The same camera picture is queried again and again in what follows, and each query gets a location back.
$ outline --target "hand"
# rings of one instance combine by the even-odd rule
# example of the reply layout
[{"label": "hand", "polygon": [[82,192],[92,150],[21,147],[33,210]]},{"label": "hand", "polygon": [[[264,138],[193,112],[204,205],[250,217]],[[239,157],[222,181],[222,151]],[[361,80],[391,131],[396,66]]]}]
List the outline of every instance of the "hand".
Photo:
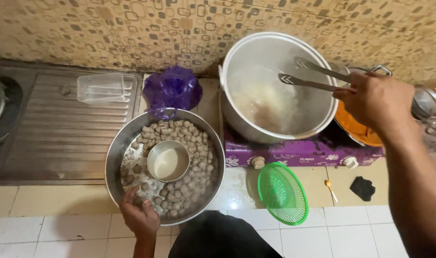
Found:
[{"label": "hand", "polygon": [[156,232],[161,226],[161,219],[151,205],[151,201],[149,199],[143,201],[143,211],[132,204],[139,188],[140,186],[137,185],[125,192],[119,208],[126,225],[135,233],[137,240],[156,241]]},{"label": "hand", "polygon": [[414,124],[410,114],[414,86],[373,72],[351,73],[350,79],[357,93],[336,91],[333,97],[343,101],[359,123],[382,134]]}]

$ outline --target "wall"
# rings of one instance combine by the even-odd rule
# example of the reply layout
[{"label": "wall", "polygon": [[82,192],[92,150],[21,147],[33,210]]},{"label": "wall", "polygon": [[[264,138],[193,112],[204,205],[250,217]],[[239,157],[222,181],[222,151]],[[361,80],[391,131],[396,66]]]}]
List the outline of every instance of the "wall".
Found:
[{"label": "wall", "polygon": [[436,0],[3,0],[0,58],[216,75],[232,44],[289,33],[329,62],[436,76]]}]

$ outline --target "green strainer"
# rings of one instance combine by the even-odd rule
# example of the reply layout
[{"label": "green strainer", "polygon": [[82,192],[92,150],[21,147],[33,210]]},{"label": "green strainer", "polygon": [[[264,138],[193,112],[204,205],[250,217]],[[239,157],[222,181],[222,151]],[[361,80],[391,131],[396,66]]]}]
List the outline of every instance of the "green strainer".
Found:
[{"label": "green strainer", "polygon": [[272,162],[261,169],[258,192],[267,210],[278,221],[295,226],[309,214],[307,197],[296,175],[285,165]]}]

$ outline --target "gas stove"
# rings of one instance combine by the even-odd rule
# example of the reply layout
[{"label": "gas stove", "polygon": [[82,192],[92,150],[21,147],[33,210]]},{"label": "gas stove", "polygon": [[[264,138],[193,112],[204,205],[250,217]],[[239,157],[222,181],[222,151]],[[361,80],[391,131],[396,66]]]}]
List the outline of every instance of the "gas stove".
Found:
[{"label": "gas stove", "polygon": [[336,167],[343,166],[345,160],[369,166],[384,155],[381,147],[363,147],[354,142],[335,121],[310,138],[276,144],[250,142],[228,124],[223,129],[226,167],[251,166],[251,160],[258,156],[288,167]]}]

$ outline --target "clear plastic container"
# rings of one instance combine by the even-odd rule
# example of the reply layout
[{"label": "clear plastic container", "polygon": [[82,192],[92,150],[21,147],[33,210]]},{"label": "clear plastic container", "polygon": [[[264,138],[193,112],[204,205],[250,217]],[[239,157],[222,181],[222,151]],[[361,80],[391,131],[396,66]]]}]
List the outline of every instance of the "clear plastic container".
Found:
[{"label": "clear plastic container", "polygon": [[78,77],[77,100],[88,104],[123,101],[123,74],[106,73]]}]

